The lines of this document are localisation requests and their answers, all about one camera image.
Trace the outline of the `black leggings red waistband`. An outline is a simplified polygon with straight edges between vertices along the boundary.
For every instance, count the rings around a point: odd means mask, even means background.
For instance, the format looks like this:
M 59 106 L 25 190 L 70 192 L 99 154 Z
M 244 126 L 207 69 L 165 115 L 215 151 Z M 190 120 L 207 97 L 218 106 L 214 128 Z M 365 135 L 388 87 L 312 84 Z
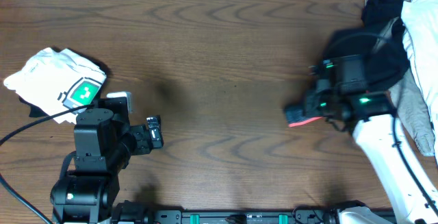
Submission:
M 387 38 L 381 34 L 387 23 L 381 20 L 382 15 L 377 17 L 377 21 L 364 23 L 361 14 L 363 23 L 361 27 L 336 31 L 323 51 L 321 61 L 347 55 L 362 55 L 369 89 L 387 92 L 402 80 L 410 65 L 401 43 L 401 35 L 404 31 L 402 23 L 397 21 L 395 28 L 390 30 L 396 35 Z M 300 102 L 285 106 L 283 112 L 289 127 L 298 127 L 324 119 L 306 118 L 303 113 L 304 99 L 305 93 Z

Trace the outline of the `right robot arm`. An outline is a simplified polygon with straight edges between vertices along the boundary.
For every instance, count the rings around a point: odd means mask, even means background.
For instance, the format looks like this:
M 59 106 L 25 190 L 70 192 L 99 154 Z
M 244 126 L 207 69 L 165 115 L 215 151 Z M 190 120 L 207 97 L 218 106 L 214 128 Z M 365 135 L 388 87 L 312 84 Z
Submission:
M 397 223 L 436 223 L 437 188 L 406 137 L 397 109 L 384 91 L 371 91 L 363 59 L 351 55 L 312 66 L 316 82 L 305 97 L 305 115 L 348 132 L 373 166 Z

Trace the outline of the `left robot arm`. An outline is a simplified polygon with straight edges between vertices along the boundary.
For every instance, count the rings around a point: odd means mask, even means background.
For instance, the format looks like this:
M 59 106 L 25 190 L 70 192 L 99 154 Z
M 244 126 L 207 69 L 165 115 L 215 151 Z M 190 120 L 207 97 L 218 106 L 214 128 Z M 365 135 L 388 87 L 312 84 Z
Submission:
M 164 145 L 160 116 L 131 125 L 128 100 L 99 99 L 78 114 L 74 127 L 75 170 L 60 176 L 51 190 L 53 221 L 99 223 L 112 215 L 120 190 L 118 174 L 131 156 L 149 154 Z

